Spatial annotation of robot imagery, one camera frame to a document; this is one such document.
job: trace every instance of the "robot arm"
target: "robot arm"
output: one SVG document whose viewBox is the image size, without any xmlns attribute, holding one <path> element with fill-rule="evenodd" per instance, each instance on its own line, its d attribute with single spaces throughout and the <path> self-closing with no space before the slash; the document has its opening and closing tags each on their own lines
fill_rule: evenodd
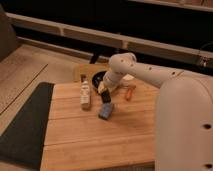
<svg viewBox="0 0 213 171">
<path fill-rule="evenodd" d="M 156 171 L 213 170 L 213 77 L 136 62 L 132 53 L 109 61 L 103 82 L 132 76 L 159 87 L 155 117 Z"/>
<path fill-rule="evenodd" d="M 133 53 L 113 55 L 109 60 L 110 70 L 106 72 L 103 81 L 107 87 L 116 85 L 126 74 L 130 74 L 155 87 L 179 75 L 200 75 L 195 72 L 184 71 L 169 67 L 137 63 Z"/>
</svg>

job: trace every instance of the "small container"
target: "small container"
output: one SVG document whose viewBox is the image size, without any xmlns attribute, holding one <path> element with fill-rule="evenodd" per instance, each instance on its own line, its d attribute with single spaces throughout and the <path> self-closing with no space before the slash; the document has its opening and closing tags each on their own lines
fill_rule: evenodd
<svg viewBox="0 0 213 171">
<path fill-rule="evenodd" d="M 81 84 L 81 92 L 80 92 L 80 104 L 81 108 L 83 110 L 87 110 L 90 108 L 91 104 L 91 93 L 90 93 L 90 86 L 88 81 L 86 80 L 86 76 L 82 79 L 82 84 Z"/>
</svg>

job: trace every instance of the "gray mat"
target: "gray mat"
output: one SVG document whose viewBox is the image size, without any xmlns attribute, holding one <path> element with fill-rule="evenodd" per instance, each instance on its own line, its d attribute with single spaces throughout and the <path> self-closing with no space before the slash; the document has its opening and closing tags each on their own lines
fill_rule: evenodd
<svg viewBox="0 0 213 171">
<path fill-rule="evenodd" d="M 40 83 L 0 137 L 0 160 L 39 170 L 53 84 Z"/>
</svg>

